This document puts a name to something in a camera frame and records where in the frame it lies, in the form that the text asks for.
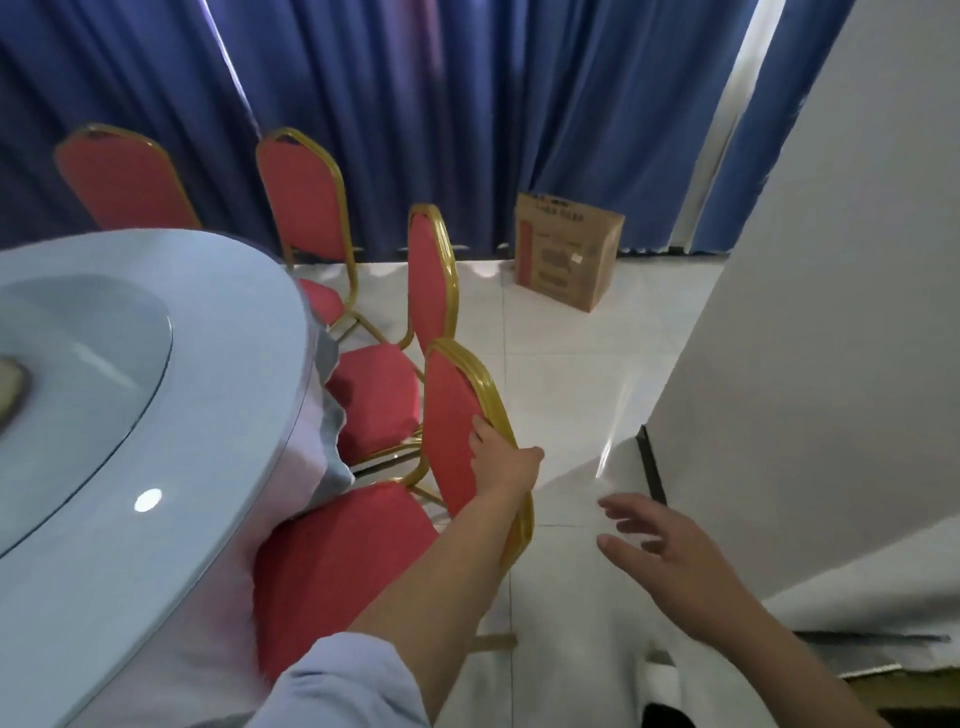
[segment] forearm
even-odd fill
[[[803,642],[757,607],[744,619],[743,629],[719,648],[750,681],[780,728],[889,728]]]
[[[500,555],[519,503],[505,493],[474,498],[349,628],[394,645],[420,686],[431,721],[496,595]]]

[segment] baseboard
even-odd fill
[[[660,480],[660,471],[657,469],[657,458],[654,457],[654,449],[650,444],[650,436],[647,434],[647,425],[640,427],[640,432],[636,434],[636,444],[640,448],[643,474],[647,478],[650,497],[656,502],[666,505],[666,493],[663,491],[663,481]]]

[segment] red banquet chair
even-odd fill
[[[438,336],[453,338],[460,294],[444,218],[433,205],[410,208],[407,226],[407,332],[340,356],[326,388],[347,412],[337,449],[350,466],[420,447],[420,370],[403,350],[417,339],[426,353]]]
[[[468,435],[474,414],[514,440],[503,402],[483,364],[451,339],[437,339],[426,365],[423,452],[404,478],[358,488],[280,525],[257,552],[253,614],[260,670],[272,685],[322,637],[342,632],[439,537],[414,499],[432,470],[451,515],[476,494]],[[501,558],[507,570],[533,537],[528,496]],[[512,649],[512,634],[477,637],[472,651]]]
[[[328,327],[345,317],[353,319],[341,339],[362,326],[377,341],[385,340],[370,321],[353,310],[359,282],[350,238],[347,190],[336,160],[306,134],[285,127],[256,145],[256,166],[274,213],[287,270],[293,271],[294,250],[343,262],[347,268],[350,290],[346,301],[321,283],[297,280],[314,315]]]
[[[141,134],[86,124],[54,150],[60,175],[102,230],[199,230],[170,157]]]

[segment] curtain fold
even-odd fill
[[[723,253],[736,244],[852,7],[853,0],[786,0],[754,95],[700,214],[691,252]]]
[[[756,0],[208,3],[260,126],[329,150],[355,244],[389,260],[415,202],[494,255],[518,190],[665,247]]]
[[[170,154],[204,226],[276,245],[255,135],[194,0],[12,0],[0,24],[0,247],[94,230],[53,162],[86,122]]]

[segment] light blue sleeve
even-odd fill
[[[352,632],[317,640],[280,675],[247,728],[429,728],[394,646]]]

